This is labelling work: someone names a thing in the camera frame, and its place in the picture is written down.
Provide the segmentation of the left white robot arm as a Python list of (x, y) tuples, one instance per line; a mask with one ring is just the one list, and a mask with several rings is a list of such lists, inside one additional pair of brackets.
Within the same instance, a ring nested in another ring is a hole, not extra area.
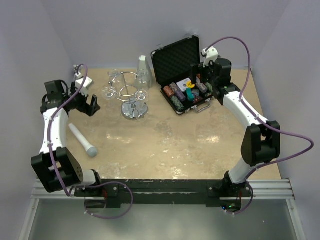
[(96, 172), (83, 170), (67, 148), (66, 130), (70, 111), (77, 110), (91, 117), (100, 110), (96, 95), (87, 103), (88, 91), (93, 83), (90, 78), (80, 78), (71, 84), (70, 89), (63, 80), (44, 84), (46, 95), (40, 107), (44, 136), (39, 154), (31, 158), (31, 166), (49, 193), (86, 186), (88, 193), (99, 196), (104, 190), (104, 184), (97, 180)]

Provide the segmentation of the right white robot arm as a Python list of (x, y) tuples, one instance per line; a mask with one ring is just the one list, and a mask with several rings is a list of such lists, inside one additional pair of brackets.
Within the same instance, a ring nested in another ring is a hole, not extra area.
[(235, 196), (245, 187), (246, 180), (254, 170), (269, 164), (280, 155), (280, 125), (269, 121), (252, 108), (241, 94), (241, 89), (232, 82), (232, 63), (225, 58), (193, 64), (190, 79), (193, 84), (205, 84), (211, 95), (227, 108), (244, 128), (240, 148), (241, 159), (222, 180), (223, 192)]

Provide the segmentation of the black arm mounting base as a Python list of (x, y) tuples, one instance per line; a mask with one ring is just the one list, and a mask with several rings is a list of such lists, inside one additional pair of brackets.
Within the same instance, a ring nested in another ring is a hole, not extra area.
[(120, 208), (122, 205), (205, 205), (239, 210), (241, 199), (253, 195), (248, 183), (217, 179), (103, 179), (103, 186), (80, 187), (75, 196), (89, 208)]

